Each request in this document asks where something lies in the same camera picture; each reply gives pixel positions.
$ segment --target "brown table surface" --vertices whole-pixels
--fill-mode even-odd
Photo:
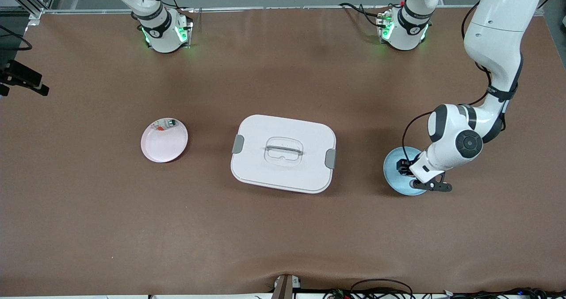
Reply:
[[[0,100],[0,295],[267,291],[370,277],[415,291],[566,288],[566,72],[533,19],[508,130],[451,170],[451,193],[405,197],[383,160],[414,116],[486,89],[459,35],[464,9],[439,9],[418,49],[380,45],[352,11],[205,13],[193,45],[147,49],[129,15],[44,15],[18,61],[48,97]],[[240,122],[267,114],[337,136],[331,186],[317,195],[238,182]],[[144,128],[172,116],[188,150],[156,164]],[[407,144],[430,143],[426,120]]]

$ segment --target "small object on plate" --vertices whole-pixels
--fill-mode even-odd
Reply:
[[[324,124],[248,116],[232,148],[232,174],[240,182],[316,194],[332,180],[336,136]]]
[[[409,160],[413,160],[416,156],[418,156],[418,154],[420,154],[420,150],[410,146],[405,146],[405,150]],[[403,152],[403,148],[396,148],[386,156],[386,159],[383,162],[383,174],[391,188],[404,196],[419,196],[426,192],[425,190],[419,190],[418,188],[413,188],[411,186],[412,180],[416,179],[414,176],[402,175],[399,173],[397,163],[401,159],[405,159],[405,152]]]
[[[181,121],[164,118],[145,128],[141,139],[141,151],[145,157],[153,162],[165,163],[175,160],[187,147],[188,132]]]
[[[176,126],[177,123],[175,119],[159,119],[152,124],[152,127],[157,131],[165,131]]]

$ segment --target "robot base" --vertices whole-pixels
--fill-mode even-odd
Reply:
[[[172,14],[174,21],[169,29],[163,33],[163,37],[154,38],[148,35],[144,30],[147,46],[159,53],[172,53],[179,48],[190,48],[192,37],[192,21],[188,21],[187,17],[178,11],[168,9],[168,13]]]
[[[405,28],[396,23],[401,7],[392,7],[383,13],[382,18],[377,19],[377,24],[384,25],[385,28],[378,27],[378,37],[381,43],[388,43],[391,47],[398,50],[411,50],[417,47],[424,38],[430,24],[422,30],[422,34],[409,35]]]
[[[405,146],[405,150],[407,151],[409,158],[415,158],[420,153],[419,150],[410,146]],[[403,153],[403,148],[396,148],[392,150],[386,156],[386,160],[383,163],[383,174],[391,188],[397,192],[406,196],[419,196],[426,192],[426,190],[417,190],[416,188],[412,188],[410,183],[415,178],[412,176],[401,175],[397,170],[398,160],[404,158],[405,154]]]

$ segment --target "lid handle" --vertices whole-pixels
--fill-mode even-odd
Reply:
[[[303,154],[303,151],[299,150],[299,149],[295,149],[295,148],[286,148],[284,146],[266,146],[265,150],[285,150],[285,151],[291,151],[291,152],[297,152],[299,155]]]

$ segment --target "gray latch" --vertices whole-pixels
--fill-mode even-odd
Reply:
[[[334,170],[334,166],[336,165],[336,150],[335,149],[328,149],[326,151],[326,158],[324,158],[324,164],[327,168]]]
[[[236,138],[234,139],[234,146],[232,146],[232,154],[238,154],[242,152],[244,147],[244,137],[240,134],[236,134]]]

